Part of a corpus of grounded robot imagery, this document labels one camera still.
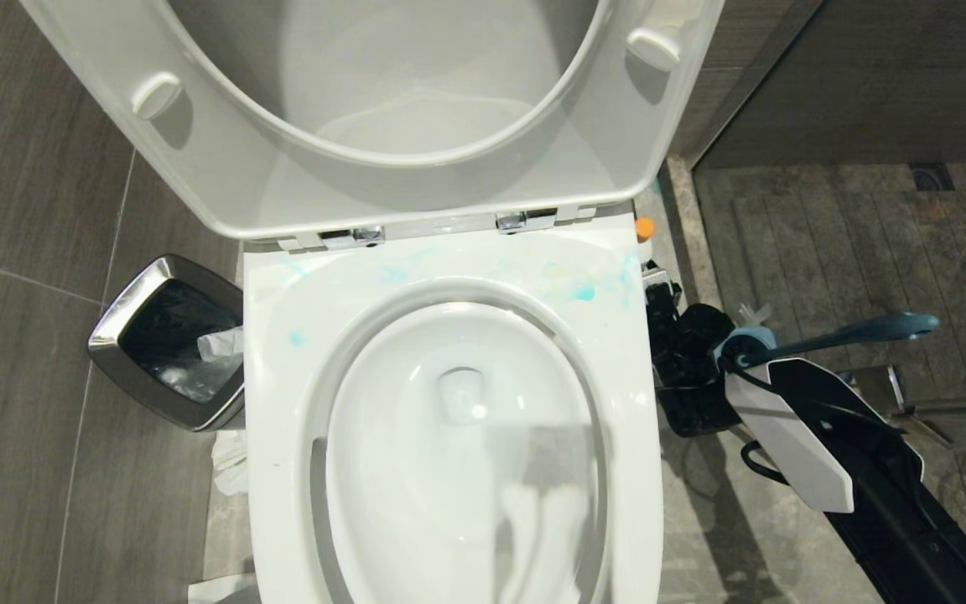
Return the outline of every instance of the stainless steel trash can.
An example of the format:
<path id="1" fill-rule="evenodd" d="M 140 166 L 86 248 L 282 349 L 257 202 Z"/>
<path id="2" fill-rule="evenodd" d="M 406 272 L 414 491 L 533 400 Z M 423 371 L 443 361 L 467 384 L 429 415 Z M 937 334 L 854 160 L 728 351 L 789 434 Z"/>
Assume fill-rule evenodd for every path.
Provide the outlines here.
<path id="1" fill-rule="evenodd" d="M 180 256 L 148 265 L 88 337 L 88 353 L 139 403 L 193 432 L 244 427 L 242 351 L 204 360 L 200 336 L 242 324 L 244 297 L 221 276 Z"/>

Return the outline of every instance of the toilet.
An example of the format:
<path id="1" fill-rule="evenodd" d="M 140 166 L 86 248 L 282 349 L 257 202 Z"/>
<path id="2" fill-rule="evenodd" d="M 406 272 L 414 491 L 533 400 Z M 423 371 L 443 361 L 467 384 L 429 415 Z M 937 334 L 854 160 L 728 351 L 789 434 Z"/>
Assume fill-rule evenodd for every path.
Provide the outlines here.
<path id="1" fill-rule="evenodd" d="M 721 0 L 22 0 L 245 242 L 265 604 L 657 599 L 628 201 Z"/>

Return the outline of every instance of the vacuum handle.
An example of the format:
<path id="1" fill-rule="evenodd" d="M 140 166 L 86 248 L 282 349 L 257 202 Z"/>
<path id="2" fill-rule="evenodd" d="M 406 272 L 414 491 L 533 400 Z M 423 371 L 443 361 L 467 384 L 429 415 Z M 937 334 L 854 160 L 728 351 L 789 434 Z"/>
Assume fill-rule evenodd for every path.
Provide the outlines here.
<path id="1" fill-rule="evenodd" d="M 825 336 L 797 341 L 795 344 L 779 346 L 770 351 L 749 353 L 740 359 L 740 364 L 744 367 L 754 367 L 766 361 L 790 357 L 802 352 L 821 351 L 822 348 L 860 344 L 867 341 L 915 340 L 934 331 L 938 325 L 938 318 L 934 315 L 915 313 L 883 315 L 873 320 L 860 321 L 858 324 L 845 325 Z"/>

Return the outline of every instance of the orange cap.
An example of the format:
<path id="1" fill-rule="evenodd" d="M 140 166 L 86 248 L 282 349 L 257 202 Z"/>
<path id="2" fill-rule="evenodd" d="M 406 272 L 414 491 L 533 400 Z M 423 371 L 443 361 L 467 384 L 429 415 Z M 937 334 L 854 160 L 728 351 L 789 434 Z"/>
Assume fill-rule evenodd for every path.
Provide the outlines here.
<path id="1" fill-rule="evenodd" d="M 643 243 L 655 234 L 655 221 L 651 218 L 636 218 L 636 240 Z"/>

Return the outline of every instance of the floor drain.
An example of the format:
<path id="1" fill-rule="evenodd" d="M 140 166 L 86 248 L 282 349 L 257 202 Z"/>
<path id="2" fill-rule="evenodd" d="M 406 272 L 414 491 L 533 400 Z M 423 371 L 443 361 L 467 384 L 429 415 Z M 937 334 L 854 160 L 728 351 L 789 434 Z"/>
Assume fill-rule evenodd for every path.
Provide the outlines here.
<path id="1" fill-rule="evenodd" d="M 946 164 L 908 164 L 916 191 L 955 191 Z"/>

